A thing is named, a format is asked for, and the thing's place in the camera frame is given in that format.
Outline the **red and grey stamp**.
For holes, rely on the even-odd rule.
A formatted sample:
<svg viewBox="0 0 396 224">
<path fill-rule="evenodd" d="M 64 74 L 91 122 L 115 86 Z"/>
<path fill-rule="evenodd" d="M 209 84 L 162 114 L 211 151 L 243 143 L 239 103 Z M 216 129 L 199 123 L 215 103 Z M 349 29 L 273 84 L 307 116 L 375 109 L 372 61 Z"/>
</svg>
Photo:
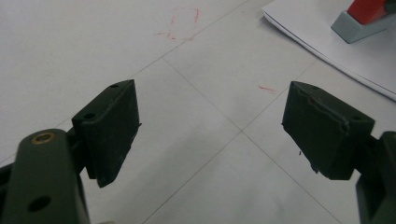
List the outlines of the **red and grey stamp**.
<svg viewBox="0 0 396 224">
<path fill-rule="evenodd" d="M 387 30 L 396 23 L 396 0 L 354 0 L 331 28 L 348 44 Z"/>
</svg>

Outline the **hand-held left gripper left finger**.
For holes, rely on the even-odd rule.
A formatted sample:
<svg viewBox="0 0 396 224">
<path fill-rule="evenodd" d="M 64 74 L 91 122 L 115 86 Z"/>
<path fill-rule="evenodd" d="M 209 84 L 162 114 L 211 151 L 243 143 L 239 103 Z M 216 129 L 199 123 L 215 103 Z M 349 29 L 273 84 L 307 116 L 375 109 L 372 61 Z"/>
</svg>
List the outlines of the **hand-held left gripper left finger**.
<svg viewBox="0 0 396 224">
<path fill-rule="evenodd" d="M 89 177 L 100 188 L 111 184 L 141 125 L 134 80 L 105 88 L 72 118 L 72 123 L 88 153 Z"/>
</svg>

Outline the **white paper sheet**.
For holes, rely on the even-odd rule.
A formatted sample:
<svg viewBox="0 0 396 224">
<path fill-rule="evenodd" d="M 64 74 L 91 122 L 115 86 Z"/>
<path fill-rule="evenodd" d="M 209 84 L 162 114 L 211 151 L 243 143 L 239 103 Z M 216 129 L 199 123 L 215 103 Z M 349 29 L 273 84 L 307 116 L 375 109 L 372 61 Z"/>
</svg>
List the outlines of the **white paper sheet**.
<svg viewBox="0 0 396 224">
<path fill-rule="evenodd" d="M 348 44 L 332 28 L 352 0 L 274 0 L 265 19 L 324 62 L 396 102 L 396 22 Z"/>
</svg>

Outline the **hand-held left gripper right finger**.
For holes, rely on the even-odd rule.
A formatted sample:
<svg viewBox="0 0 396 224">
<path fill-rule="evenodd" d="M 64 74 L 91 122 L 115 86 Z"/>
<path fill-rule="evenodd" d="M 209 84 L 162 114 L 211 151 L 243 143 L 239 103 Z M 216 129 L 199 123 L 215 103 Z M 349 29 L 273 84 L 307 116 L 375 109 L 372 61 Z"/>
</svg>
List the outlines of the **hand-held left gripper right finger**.
<svg viewBox="0 0 396 224">
<path fill-rule="evenodd" d="M 292 81 L 282 125 L 315 172 L 348 180 L 355 151 L 369 139 L 375 121 L 319 87 Z"/>
</svg>

